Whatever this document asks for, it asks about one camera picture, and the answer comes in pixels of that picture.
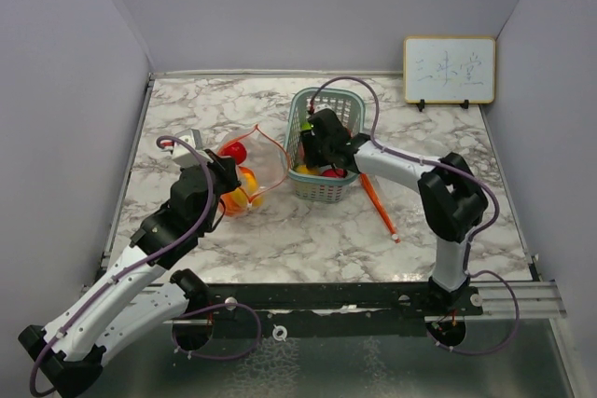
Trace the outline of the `teal white plastic basket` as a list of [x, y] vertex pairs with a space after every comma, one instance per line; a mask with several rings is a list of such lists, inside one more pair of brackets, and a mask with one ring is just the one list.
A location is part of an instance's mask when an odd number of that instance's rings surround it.
[[316, 87], [303, 89], [294, 95], [290, 104], [284, 144], [291, 164], [288, 178], [298, 198], [337, 203], [344, 198], [357, 175], [326, 161], [308, 122], [309, 111], [333, 111], [342, 126], [356, 135], [364, 128], [365, 105], [359, 95], [349, 90], [316, 91]]

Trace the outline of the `orange tangerine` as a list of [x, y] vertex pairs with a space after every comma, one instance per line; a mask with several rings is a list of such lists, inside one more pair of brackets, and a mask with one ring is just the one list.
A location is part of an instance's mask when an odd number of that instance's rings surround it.
[[248, 197], [241, 187], [220, 197], [224, 214], [228, 217], [237, 217], [248, 211]]

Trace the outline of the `yellow orange fruit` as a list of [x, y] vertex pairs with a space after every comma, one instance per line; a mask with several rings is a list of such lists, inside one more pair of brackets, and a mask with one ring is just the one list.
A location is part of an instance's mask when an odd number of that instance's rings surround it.
[[240, 167], [239, 170], [241, 173], [240, 180], [242, 182], [242, 186], [236, 188], [232, 193], [229, 194], [233, 204], [240, 211], [244, 211], [249, 207], [260, 206], [262, 203], [262, 197], [255, 198], [255, 194], [259, 190], [259, 184], [257, 182], [256, 176], [248, 168]]

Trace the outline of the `clear bag orange zipper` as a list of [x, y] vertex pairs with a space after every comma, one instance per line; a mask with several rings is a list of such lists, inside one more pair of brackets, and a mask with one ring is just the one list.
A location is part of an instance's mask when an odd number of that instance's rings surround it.
[[267, 133], [265, 133], [258, 124], [247, 129], [234, 130], [227, 134], [216, 153], [226, 144], [240, 141], [247, 150], [247, 159], [241, 165], [237, 165], [237, 175], [240, 180], [240, 167], [250, 169], [257, 178], [259, 190], [256, 197], [262, 197], [262, 203], [258, 207], [249, 207], [249, 213], [259, 209], [265, 202], [265, 198], [271, 190], [277, 188], [286, 178], [290, 169], [290, 157], [284, 148]]

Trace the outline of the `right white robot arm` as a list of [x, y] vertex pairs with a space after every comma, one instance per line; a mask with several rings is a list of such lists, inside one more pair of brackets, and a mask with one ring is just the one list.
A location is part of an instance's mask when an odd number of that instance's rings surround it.
[[351, 134], [328, 108], [309, 114], [308, 123], [307, 156], [350, 173], [381, 177], [420, 195], [426, 223], [437, 237], [428, 303], [440, 315], [458, 309], [461, 290], [469, 284], [469, 237], [488, 208], [488, 199], [464, 159], [450, 153], [424, 161], [399, 153], [374, 143], [363, 132]]

